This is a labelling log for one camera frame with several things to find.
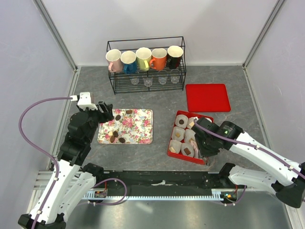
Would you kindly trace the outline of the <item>brown rectangular chocolate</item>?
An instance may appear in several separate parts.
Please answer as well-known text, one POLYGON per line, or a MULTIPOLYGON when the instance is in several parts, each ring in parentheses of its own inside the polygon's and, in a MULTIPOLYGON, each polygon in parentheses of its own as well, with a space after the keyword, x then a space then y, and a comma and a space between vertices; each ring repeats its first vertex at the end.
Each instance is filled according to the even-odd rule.
POLYGON ((187 155, 190 155, 190 154, 191 154, 191 151, 190 151, 188 148, 185 148, 185 149, 184 149, 184 152, 185 152, 187 155))

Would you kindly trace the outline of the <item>red chocolate box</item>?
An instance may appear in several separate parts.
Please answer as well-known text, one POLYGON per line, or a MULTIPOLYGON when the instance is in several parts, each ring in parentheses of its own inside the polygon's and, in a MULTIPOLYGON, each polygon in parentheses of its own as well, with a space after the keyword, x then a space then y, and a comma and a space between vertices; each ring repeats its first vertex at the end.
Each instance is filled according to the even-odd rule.
POLYGON ((192 163, 205 165, 205 162, 203 162, 201 159, 194 158, 194 150, 193 147, 190 145, 189 140, 192 138, 195 140, 195 132, 192 130, 192 127, 190 127, 190 123, 194 122, 195 119, 205 117, 209 121, 213 122, 214 119, 209 116, 203 116, 200 114, 190 113, 187 111, 177 111, 171 140, 168 145, 167 155, 170 157, 174 157, 177 159, 181 159, 184 161, 189 161, 192 163), (184 120, 184 124, 180 125, 179 121, 184 120), (169 148, 173 147, 176 150, 176 153, 172 153, 169 151, 169 148), (187 155, 184 152, 184 149, 188 148, 191 151, 190 155, 187 155))

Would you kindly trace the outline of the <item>floral serving tray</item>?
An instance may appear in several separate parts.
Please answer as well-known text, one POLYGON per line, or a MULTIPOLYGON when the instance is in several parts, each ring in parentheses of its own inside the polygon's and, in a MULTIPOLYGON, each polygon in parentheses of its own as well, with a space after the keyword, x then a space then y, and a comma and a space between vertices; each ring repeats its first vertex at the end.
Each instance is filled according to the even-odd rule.
POLYGON ((97 141, 100 144, 150 144, 153 141, 153 111, 151 109, 113 109, 114 119, 100 124, 97 141))

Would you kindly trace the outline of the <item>white bar chocolate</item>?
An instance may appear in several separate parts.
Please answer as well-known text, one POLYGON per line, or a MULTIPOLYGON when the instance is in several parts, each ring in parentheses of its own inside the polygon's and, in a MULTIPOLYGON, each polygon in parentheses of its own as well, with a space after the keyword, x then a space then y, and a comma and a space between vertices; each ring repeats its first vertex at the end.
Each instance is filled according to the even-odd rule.
POLYGON ((172 152, 172 153, 176 153, 176 150, 173 147, 170 147, 169 151, 172 152))

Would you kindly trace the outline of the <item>red box lid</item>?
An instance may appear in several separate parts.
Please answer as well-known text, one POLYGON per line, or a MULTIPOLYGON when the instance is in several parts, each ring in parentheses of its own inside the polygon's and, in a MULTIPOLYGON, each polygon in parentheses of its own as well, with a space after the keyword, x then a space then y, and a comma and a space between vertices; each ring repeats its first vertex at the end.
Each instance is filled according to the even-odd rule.
POLYGON ((187 84, 186 101, 189 112, 230 112, 231 105, 225 84, 187 84))

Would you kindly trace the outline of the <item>pink-tipped metal tongs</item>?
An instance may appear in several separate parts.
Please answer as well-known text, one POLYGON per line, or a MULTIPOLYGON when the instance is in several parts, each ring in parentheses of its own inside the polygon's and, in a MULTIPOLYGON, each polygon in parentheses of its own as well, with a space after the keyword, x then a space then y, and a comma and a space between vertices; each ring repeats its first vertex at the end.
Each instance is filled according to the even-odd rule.
POLYGON ((195 141, 194 139, 191 138, 191 139, 189 140, 189 143, 190 143, 190 145, 193 147, 193 150, 194 150, 194 156, 193 156, 193 157, 194 157, 194 158, 197 158, 197 159, 201 159, 203 162, 205 162, 205 165, 210 166, 209 159, 206 158, 206 157, 200 156, 199 148, 198 148, 198 146, 197 146, 196 141, 195 141))

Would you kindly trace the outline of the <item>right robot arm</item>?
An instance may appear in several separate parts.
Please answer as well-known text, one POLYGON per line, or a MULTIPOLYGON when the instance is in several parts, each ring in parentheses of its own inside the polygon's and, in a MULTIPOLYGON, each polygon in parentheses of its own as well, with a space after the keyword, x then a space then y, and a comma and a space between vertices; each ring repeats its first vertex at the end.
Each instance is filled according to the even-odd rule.
POLYGON ((290 207, 301 207, 305 201, 304 163, 277 154, 232 122, 217 125, 205 117, 195 118, 193 122, 195 141, 203 157, 214 156, 225 149, 262 169, 257 171, 226 163, 214 177, 211 187, 254 187, 275 195, 290 207))

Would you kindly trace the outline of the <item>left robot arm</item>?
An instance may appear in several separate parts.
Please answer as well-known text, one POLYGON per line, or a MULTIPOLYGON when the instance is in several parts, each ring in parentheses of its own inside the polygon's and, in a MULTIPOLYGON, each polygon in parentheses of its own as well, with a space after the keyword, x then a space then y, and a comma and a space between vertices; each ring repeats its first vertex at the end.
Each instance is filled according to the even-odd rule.
POLYGON ((83 162, 91 150, 91 143, 100 124, 114 119, 112 104, 94 104, 75 98, 79 111, 73 114, 68 132, 56 158, 51 156, 55 169, 38 203, 23 214, 18 224, 24 229, 63 229, 82 197, 92 187, 101 187, 105 177, 103 168, 83 162), (69 184, 81 169, 80 177, 71 188, 69 184))

